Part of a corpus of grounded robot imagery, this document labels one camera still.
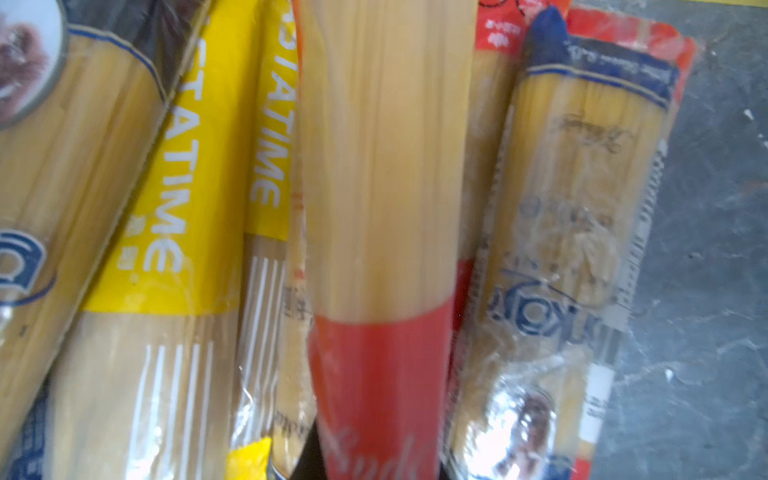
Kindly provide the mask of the blue Ankara bag label down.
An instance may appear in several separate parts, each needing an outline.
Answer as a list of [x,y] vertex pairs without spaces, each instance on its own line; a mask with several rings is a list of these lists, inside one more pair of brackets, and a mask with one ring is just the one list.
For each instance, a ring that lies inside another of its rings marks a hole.
[[671,62],[531,22],[466,318],[443,468],[566,479],[603,313],[637,225],[680,76]]

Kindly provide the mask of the yellow Pastatime spaghetti bag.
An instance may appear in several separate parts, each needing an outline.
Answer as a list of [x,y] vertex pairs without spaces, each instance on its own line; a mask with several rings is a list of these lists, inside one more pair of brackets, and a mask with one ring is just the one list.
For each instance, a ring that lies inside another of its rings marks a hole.
[[49,378],[47,479],[221,479],[262,1],[217,1]]

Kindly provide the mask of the blue Ankara spaghetti bag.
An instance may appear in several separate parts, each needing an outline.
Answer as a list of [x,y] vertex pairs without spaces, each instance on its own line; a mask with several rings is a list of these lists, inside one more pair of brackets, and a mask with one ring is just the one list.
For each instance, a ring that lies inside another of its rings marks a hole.
[[144,168],[210,7],[1,5],[3,457]]

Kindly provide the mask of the red white-label spaghetti bag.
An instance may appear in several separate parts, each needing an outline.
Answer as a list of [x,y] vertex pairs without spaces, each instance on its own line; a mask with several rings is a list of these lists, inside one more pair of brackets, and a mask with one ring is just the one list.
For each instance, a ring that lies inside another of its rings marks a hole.
[[598,334],[594,359],[586,376],[585,397],[579,422],[572,479],[587,479],[600,437],[616,374],[617,355],[628,333],[637,281],[652,227],[657,195],[668,154],[668,140],[697,54],[697,45],[673,26],[649,19],[591,7],[574,7],[568,15],[569,30],[581,36],[611,41],[673,63],[679,70],[674,95],[663,123],[652,169],[640,204],[639,219],[623,261],[614,295],[603,313],[605,327]]

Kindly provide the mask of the blue-end Chinese spaghetti bag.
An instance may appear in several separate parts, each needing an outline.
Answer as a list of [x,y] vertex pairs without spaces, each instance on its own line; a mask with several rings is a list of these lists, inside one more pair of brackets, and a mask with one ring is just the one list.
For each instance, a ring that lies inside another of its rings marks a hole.
[[279,322],[276,407],[267,467],[269,479],[288,479],[293,474],[316,416],[307,353],[313,313],[306,288],[306,228],[300,154],[294,155],[291,169],[290,231]]

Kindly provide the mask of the red clear spaghetti bag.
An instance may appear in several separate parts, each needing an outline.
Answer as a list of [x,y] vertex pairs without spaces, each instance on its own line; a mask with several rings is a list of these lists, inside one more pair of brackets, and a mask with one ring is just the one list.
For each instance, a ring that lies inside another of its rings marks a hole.
[[434,479],[474,1],[300,1],[309,364],[331,479]]

